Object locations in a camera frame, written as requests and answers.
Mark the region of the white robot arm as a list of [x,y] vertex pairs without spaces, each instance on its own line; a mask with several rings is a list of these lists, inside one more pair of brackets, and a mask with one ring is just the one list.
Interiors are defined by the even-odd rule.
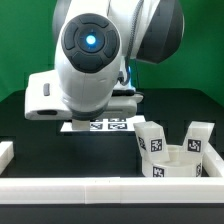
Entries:
[[54,69],[29,76],[25,117],[133,117],[143,96],[130,83],[129,61],[163,62],[183,33],[179,0],[57,0]]

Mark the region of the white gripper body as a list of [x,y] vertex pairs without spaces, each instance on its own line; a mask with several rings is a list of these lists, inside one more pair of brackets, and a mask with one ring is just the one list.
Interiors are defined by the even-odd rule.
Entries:
[[55,70],[34,73],[29,77],[25,92],[25,117],[30,120],[94,120],[130,118],[137,113],[143,95],[134,87],[117,84],[108,105],[100,112],[79,116],[62,102],[62,91]]

